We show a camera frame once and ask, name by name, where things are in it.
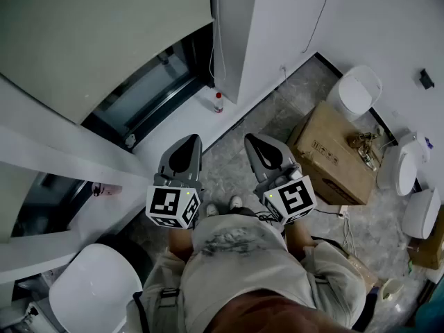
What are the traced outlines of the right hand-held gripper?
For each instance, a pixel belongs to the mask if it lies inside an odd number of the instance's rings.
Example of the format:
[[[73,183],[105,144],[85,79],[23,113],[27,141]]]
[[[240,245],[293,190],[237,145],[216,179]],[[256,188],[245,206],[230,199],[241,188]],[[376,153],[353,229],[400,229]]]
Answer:
[[[259,183],[254,193],[268,210],[259,213],[261,221],[286,225],[314,210],[317,200],[311,180],[302,174],[298,163],[294,164],[291,151],[284,143],[267,135],[248,133],[244,144]],[[269,177],[274,171],[281,172]]]

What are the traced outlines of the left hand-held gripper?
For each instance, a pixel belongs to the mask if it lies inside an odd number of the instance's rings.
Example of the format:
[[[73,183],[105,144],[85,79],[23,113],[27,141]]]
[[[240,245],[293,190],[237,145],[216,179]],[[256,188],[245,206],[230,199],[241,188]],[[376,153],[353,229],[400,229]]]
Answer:
[[[146,216],[157,226],[188,229],[201,205],[202,142],[198,134],[179,139],[162,155],[147,189]]]

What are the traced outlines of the white roller blind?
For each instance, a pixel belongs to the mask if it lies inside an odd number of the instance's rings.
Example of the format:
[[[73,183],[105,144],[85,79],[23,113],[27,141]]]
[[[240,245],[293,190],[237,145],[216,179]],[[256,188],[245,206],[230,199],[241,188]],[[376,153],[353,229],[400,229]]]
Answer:
[[[212,21],[210,0],[0,0],[0,74],[74,123]]]

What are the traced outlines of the person's right forearm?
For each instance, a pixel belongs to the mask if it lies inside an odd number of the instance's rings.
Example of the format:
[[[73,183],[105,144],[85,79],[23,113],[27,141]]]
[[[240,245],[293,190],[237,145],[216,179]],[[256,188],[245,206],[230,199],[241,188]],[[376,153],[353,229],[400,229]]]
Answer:
[[[305,249],[313,249],[317,246],[317,243],[311,237],[302,219],[286,224],[284,233],[287,251],[302,264],[306,257]]]

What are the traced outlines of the person's left forearm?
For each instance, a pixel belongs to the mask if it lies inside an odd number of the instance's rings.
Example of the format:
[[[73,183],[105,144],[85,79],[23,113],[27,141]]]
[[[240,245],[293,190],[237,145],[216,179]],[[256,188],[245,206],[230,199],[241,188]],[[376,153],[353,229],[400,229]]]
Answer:
[[[169,251],[184,262],[189,260],[194,251],[191,236],[191,229],[170,228],[168,231]]]

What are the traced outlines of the white window sill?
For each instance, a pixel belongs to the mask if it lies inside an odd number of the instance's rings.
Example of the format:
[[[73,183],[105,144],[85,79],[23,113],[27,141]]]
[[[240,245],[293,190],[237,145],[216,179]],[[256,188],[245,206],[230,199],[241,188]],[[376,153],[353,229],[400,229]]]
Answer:
[[[215,98],[215,89],[203,87],[136,145],[133,153],[148,169],[150,176],[157,173],[162,154],[179,139],[197,134],[203,150],[206,150],[258,102],[257,98],[251,98],[245,103],[234,104],[224,99],[223,111],[217,113],[214,111]]]

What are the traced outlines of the large brown cardboard box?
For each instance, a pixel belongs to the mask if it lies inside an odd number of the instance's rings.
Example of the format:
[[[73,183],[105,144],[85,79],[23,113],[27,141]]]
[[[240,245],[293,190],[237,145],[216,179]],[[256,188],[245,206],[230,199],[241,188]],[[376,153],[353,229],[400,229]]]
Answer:
[[[367,205],[377,173],[364,164],[347,137],[359,130],[322,101],[293,129],[287,146],[329,205]]]

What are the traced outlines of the bronze faucet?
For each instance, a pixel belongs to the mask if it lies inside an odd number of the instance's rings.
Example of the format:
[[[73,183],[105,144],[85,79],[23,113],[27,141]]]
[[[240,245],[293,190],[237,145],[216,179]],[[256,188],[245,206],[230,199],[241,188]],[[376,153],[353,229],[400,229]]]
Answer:
[[[372,171],[376,171],[374,159],[372,157],[372,145],[373,141],[378,138],[374,133],[353,133],[346,137],[346,141],[350,148],[355,149],[358,152],[359,157],[364,164]]]

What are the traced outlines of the person's beige printed shirt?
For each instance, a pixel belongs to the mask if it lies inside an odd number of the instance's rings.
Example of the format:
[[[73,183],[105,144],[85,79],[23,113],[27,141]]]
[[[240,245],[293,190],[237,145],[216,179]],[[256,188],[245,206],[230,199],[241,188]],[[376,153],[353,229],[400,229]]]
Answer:
[[[300,264],[285,233],[239,210],[207,217],[192,230],[187,262],[167,250],[127,306],[127,333],[204,333],[230,300],[276,292],[352,330],[366,301],[358,270],[334,246],[315,241]]]

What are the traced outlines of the white toilet with round lid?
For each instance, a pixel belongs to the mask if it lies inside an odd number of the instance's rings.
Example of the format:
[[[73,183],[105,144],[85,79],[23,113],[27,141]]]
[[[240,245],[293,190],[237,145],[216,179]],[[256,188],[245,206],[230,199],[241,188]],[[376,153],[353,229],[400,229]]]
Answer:
[[[382,90],[382,82],[376,73],[366,65],[359,65],[336,82],[326,102],[353,122],[374,106]]]

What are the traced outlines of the white toilet lids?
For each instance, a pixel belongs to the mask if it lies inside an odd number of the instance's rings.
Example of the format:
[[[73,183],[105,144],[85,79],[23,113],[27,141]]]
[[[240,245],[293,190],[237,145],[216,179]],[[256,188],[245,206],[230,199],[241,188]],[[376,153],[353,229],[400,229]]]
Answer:
[[[418,169],[430,161],[431,149],[421,132],[404,135],[396,146],[388,146],[382,158],[376,184],[406,196],[413,189]]]

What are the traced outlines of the brown wrapped package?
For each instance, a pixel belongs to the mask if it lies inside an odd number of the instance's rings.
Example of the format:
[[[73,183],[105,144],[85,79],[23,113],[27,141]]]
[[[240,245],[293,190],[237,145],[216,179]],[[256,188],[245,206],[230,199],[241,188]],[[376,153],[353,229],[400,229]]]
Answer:
[[[364,279],[366,290],[369,292],[377,284],[379,280],[378,276],[353,254],[347,254],[347,259],[358,270]]]

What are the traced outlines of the white plastic seat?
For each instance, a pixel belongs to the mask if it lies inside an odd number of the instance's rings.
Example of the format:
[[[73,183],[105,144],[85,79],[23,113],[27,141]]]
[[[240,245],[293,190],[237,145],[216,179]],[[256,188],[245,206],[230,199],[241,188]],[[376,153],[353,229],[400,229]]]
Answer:
[[[52,284],[49,303],[68,333],[118,333],[142,284],[123,255],[103,244],[82,249]]]

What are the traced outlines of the plain white toilet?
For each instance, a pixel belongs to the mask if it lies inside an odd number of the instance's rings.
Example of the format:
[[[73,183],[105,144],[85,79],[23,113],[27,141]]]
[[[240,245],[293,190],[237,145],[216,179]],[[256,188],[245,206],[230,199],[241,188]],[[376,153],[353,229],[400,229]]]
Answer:
[[[427,239],[434,227],[441,198],[437,189],[426,189],[411,195],[402,220],[402,231],[406,235]]]

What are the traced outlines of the cream plastic part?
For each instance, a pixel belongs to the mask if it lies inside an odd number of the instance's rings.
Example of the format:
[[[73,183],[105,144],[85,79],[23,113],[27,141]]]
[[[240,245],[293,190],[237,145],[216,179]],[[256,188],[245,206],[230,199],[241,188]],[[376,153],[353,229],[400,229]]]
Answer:
[[[404,284],[401,281],[389,278],[379,288],[379,300],[381,302],[392,302],[398,298],[403,288]]]

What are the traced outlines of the small brown cardboard box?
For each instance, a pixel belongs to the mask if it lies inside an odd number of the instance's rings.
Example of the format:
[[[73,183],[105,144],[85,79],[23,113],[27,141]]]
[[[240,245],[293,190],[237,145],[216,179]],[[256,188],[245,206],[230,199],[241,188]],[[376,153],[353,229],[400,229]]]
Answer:
[[[427,239],[412,239],[407,252],[413,265],[438,270],[444,261],[444,205],[441,205],[431,234]]]

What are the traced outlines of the dark window frame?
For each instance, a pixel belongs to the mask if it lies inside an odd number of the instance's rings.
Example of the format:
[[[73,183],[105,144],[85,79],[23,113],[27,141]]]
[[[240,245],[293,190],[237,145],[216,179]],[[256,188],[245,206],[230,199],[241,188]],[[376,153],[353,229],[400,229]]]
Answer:
[[[203,87],[213,87],[214,29],[208,24],[161,51],[118,85],[81,125],[131,152]],[[136,137],[133,148],[125,139]]]
[[[92,196],[92,183],[39,173],[12,229],[12,237],[62,232]]]

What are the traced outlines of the black wall fixture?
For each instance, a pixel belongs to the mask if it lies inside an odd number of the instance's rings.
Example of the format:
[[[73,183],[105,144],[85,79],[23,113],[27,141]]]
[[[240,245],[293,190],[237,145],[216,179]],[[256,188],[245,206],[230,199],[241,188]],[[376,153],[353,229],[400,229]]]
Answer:
[[[419,81],[421,85],[424,87],[424,89],[430,89],[435,88],[435,84],[429,74],[427,73],[426,69],[422,69],[420,71],[420,78]]]

